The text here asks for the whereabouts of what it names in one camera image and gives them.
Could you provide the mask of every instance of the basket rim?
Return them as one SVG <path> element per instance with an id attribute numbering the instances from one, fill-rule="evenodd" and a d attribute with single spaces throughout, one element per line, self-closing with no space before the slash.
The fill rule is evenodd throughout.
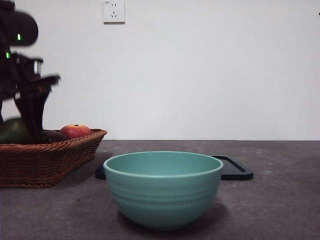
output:
<path id="1" fill-rule="evenodd" d="M 86 136 L 81 136 L 77 138 L 68 139 L 65 141 L 58 141 L 53 143 L 43 143 L 43 144 L 0 144 L 0 152 L 7 152 L 11 150 L 20 151 L 45 151 L 45 150 L 63 150 L 69 147 L 77 147 L 83 143 L 94 141 L 97 138 L 103 138 L 108 132 L 100 128 L 91 128 L 91 134 Z"/>

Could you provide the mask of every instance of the gray table surface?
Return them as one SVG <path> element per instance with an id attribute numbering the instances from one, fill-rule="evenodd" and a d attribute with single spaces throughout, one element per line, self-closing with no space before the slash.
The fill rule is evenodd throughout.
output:
<path id="1" fill-rule="evenodd" d="M 109 157 L 171 150 L 231 156 L 254 179 L 221 181 L 212 207 L 173 231 L 123 216 L 95 170 Z M 95 159 L 43 189 L 0 189 L 1 240 L 319 240 L 320 141 L 103 140 Z"/>

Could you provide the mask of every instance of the brown woven basket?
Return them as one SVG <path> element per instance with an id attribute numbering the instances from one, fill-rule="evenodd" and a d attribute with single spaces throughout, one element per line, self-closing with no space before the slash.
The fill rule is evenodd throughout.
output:
<path id="1" fill-rule="evenodd" d="M 95 157 L 107 131 L 50 144 L 0 144 L 0 188 L 49 188 Z"/>

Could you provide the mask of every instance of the bowl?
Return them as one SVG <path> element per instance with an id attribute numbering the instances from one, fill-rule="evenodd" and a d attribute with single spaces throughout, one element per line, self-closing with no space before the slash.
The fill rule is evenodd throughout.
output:
<path id="1" fill-rule="evenodd" d="M 223 163 L 180 151 L 143 151 L 114 156 L 103 164 L 114 203 L 147 228 L 181 228 L 203 215 L 217 194 Z"/>

